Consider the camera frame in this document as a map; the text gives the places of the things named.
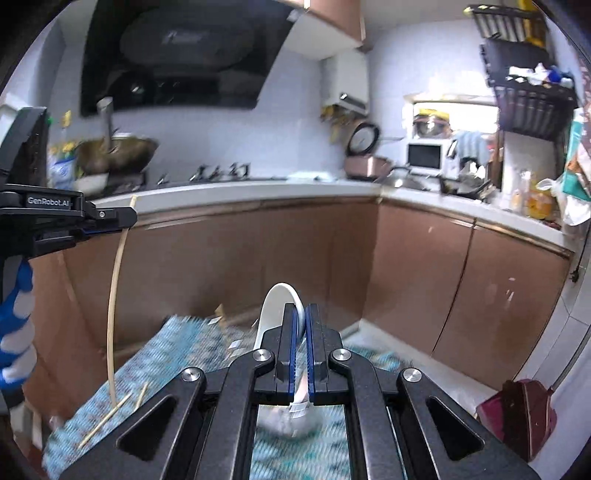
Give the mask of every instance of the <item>bamboo skewer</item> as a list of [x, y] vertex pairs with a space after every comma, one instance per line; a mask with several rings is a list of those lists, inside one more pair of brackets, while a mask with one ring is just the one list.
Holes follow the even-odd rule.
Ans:
[[95, 436], [96, 432], [98, 432], [102, 426], [107, 423], [109, 421], [109, 419], [111, 419], [111, 417], [113, 415], [115, 415], [115, 413], [117, 413], [117, 411], [123, 406], [123, 404], [129, 400], [129, 398], [131, 397], [131, 392], [128, 393], [126, 396], [123, 397], [123, 399], [114, 407], [111, 409], [111, 411], [105, 415], [103, 417], [103, 419], [96, 425], [95, 428], [93, 428], [90, 433], [88, 435], [86, 435], [86, 437], [84, 437], [84, 439], [80, 442], [80, 444], [78, 445], [78, 449], [80, 450], [84, 445], [86, 445], [90, 439]]
[[[137, 195], [132, 195], [129, 206], [134, 208]], [[123, 251], [129, 229], [125, 228], [121, 232], [119, 246], [115, 255], [115, 264], [113, 265], [113, 275], [111, 277], [111, 291], [109, 292], [109, 310], [107, 313], [107, 375], [109, 378], [109, 395], [111, 396], [111, 405], [117, 405], [117, 392], [115, 390], [115, 355], [113, 351], [113, 342], [115, 337], [115, 302], [117, 299], [117, 285], [119, 283], [119, 271], [121, 270], [121, 261], [123, 260]]]
[[144, 386], [142, 387], [141, 392], [139, 392], [138, 399], [135, 402], [134, 411], [136, 411], [138, 408], [140, 408], [142, 406], [142, 400], [144, 399], [144, 396], [146, 395], [146, 390], [148, 389], [148, 383], [150, 383], [150, 382], [144, 383]]

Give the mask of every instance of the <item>dish rack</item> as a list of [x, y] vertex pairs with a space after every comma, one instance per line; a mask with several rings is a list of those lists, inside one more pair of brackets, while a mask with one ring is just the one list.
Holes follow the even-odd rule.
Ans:
[[[543, 48], [545, 52], [547, 27], [540, 12], [496, 5], [470, 5], [466, 11], [472, 14], [482, 38], [527, 43], [532, 49]], [[509, 75], [509, 67], [523, 66], [511, 64], [509, 58], [503, 61], [501, 69], [493, 71], [484, 45], [480, 46], [480, 54], [487, 84], [495, 92], [499, 129], [555, 141], [578, 106], [576, 91], [549, 82], [532, 85], [523, 76]]]

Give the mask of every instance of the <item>countertop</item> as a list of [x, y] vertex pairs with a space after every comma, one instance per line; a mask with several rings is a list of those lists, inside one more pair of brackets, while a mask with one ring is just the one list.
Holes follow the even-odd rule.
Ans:
[[[316, 181], [241, 181], [171, 187], [138, 192], [135, 210], [145, 213], [163, 212], [203, 205], [313, 197], [379, 197], [404, 203], [465, 215], [484, 222], [495, 223], [526, 236], [576, 251], [577, 241], [572, 236], [550, 228], [536, 220], [506, 212], [482, 202], [444, 196], [405, 188], [382, 187], [361, 181], [339, 180], [333, 183]], [[94, 203], [101, 208], [128, 206], [131, 194], [117, 195]]]

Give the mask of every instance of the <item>plastic bag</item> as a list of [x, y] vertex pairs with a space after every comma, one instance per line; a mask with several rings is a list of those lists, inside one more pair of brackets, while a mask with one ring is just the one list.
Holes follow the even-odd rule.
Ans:
[[591, 203], [563, 192], [564, 175], [557, 180], [544, 179], [536, 185], [538, 190], [550, 190], [560, 208], [560, 217], [565, 225], [575, 226], [591, 218]]

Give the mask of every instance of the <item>metal screw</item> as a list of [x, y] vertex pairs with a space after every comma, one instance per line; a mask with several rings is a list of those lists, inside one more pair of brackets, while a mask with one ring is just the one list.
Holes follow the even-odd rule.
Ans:
[[416, 383], [423, 377], [423, 374], [416, 368], [407, 368], [402, 372], [402, 376], [407, 382]]
[[339, 362], [345, 362], [351, 358], [351, 352], [349, 352], [346, 348], [337, 348], [336, 350], [333, 350], [333, 357]]
[[271, 352], [269, 350], [265, 350], [264, 348], [259, 348], [252, 353], [252, 357], [257, 362], [266, 362], [271, 358]]
[[185, 370], [181, 372], [181, 378], [185, 380], [185, 382], [194, 382], [195, 380], [199, 380], [199, 377], [201, 377], [201, 373], [196, 367], [185, 368]]

